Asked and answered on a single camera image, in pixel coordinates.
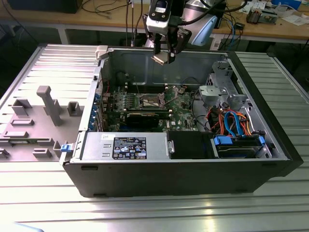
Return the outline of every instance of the table leg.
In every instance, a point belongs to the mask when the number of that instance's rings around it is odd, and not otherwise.
[[[58,27],[57,28],[59,37],[62,44],[70,44],[69,37],[67,35],[66,29],[64,27]]]
[[[210,50],[217,51],[219,49],[221,40],[224,38],[225,34],[214,34],[214,37],[211,42],[211,48]]]

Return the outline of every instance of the paper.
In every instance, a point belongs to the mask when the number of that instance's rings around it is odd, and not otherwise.
[[[294,25],[296,26],[300,26],[300,25],[303,25],[305,23],[309,23],[309,20],[308,19],[305,19],[305,18],[302,18],[302,17],[299,17],[297,15],[291,15],[291,16],[287,16],[285,18],[282,18],[283,20],[289,22],[289,23],[293,23]]]
[[[253,8],[260,8],[261,10],[263,10],[263,9],[265,9],[266,3],[267,3],[267,1],[259,1],[259,2],[249,1],[244,8],[239,10],[239,12],[248,14],[250,9],[251,9],[251,7],[253,7]]]

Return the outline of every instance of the blue plastic latch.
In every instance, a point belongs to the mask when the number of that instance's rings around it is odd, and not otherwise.
[[[93,125],[92,125],[92,123],[91,123],[91,122],[89,122],[89,124],[88,124],[88,129],[91,129],[91,130],[93,130],[93,129],[94,129],[94,127],[93,127]]]
[[[72,152],[73,151],[73,144],[61,145],[60,151],[61,152]]]
[[[95,93],[95,101],[100,100],[100,98],[101,98],[101,96],[99,94]]]
[[[233,141],[228,136],[216,136],[214,138],[214,144],[215,145],[219,145],[219,144],[222,144],[222,145],[232,145]]]
[[[259,140],[260,140],[260,142],[261,142],[262,145],[265,144],[265,139],[264,139],[262,136],[259,137]]]
[[[219,141],[218,137],[215,137],[213,140],[214,140],[214,144],[215,145],[219,145],[220,144],[220,141]]]

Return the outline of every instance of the wooden table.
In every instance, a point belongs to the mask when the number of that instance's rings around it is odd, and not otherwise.
[[[96,0],[96,5],[113,2],[112,0]],[[117,6],[125,5],[125,0],[118,0],[111,6],[104,6],[101,9],[107,10]],[[230,8],[240,5],[241,0],[228,0]],[[84,30],[99,30],[99,31],[122,31],[126,30],[126,7],[121,7],[111,11],[111,19],[100,16],[95,13],[89,13],[80,9],[76,14],[64,14],[53,12],[39,12],[39,11],[16,11],[12,10],[7,5],[10,12],[16,17],[24,26],[32,27],[49,27],[56,28],[59,32],[61,42],[69,44],[69,39],[66,35],[67,29],[84,29]],[[86,9],[93,11],[92,2],[84,6]],[[149,5],[144,4],[143,12],[148,12]],[[309,7],[301,6],[301,11],[309,11]],[[140,4],[134,5],[134,25],[136,24],[140,15]],[[283,42],[304,44],[309,38],[309,25],[296,26],[288,23],[282,19],[278,19],[275,25],[273,24],[247,24],[246,14],[233,12],[232,15],[236,21],[245,24],[245,29],[241,37],[242,40],[256,40],[269,42]],[[18,25],[12,17],[5,11],[2,4],[0,5],[0,24],[2,25]],[[131,28],[131,6],[128,13],[128,27]],[[144,32],[142,20],[138,25],[138,32]],[[218,49],[221,39],[227,37],[230,29],[225,21],[221,23],[219,29],[214,29],[211,37],[213,42],[212,50]]]

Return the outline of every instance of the green circuit board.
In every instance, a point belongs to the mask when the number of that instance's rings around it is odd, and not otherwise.
[[[190,93],[179,94],[180,87],[171,88],[164,94],[127,93],[124,88],[114,90],[105,109],[108,131],[163,132],[196,131],[190,110]],[[162,117],[155,128],[130,128],[126,125],[126,116],[130,112],[146,111]]]

